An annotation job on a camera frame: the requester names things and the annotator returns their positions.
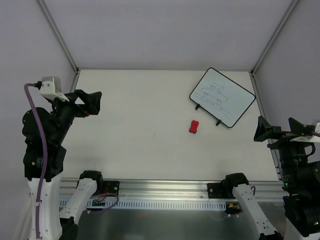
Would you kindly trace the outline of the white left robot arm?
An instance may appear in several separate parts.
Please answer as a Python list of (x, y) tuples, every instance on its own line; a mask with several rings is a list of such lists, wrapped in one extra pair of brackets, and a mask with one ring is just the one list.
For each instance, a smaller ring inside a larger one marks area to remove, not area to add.
[(51, 100), (52, 112), (36, 107), (29, 85), (24, 91), (31, 109), (23, 118), (22, 134), (27, 145), (23, 158), (24, 176), (31, 196), (31, 240), (75, 240), (82, 212), (92, 195), (104, 191), (102, 173), (84, 171), (75, 192), (63, 210), (59, 194), (66, 149), (62, 146), (75, 118), (96, 116), (100, 112), (102, 93), (75, 90), (66, 101)]

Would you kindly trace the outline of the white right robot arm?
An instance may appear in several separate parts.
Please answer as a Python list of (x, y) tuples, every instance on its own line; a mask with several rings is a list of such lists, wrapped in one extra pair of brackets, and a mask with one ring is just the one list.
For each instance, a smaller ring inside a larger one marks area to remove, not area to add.
[[(320, 238), (320, 162), (309, 162), (320, 141), (320, 124), (303, 124), (290, 117), (289, 131), (272, 126), (263, 116), (258, 117), (253, 140), (267, 144), (279, 154), (286, 217), (285, 234), (281, 235), (270, 223), (254, 198), (243, 173), (226, 175), (221, 182), (228, 198), (235, 198), (245, 214), (255, 240), (318, 240)], [(310, 154), (306, 148), (311, 147)]]

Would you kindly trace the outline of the red bone-shaped eraser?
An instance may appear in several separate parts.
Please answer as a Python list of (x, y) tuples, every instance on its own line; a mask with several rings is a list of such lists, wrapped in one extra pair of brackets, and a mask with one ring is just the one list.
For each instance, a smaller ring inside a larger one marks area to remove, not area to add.
[(196, 134), (198, 131), (199, 122), (197, 120), (192, 120), (189, 128), (189, 132)]

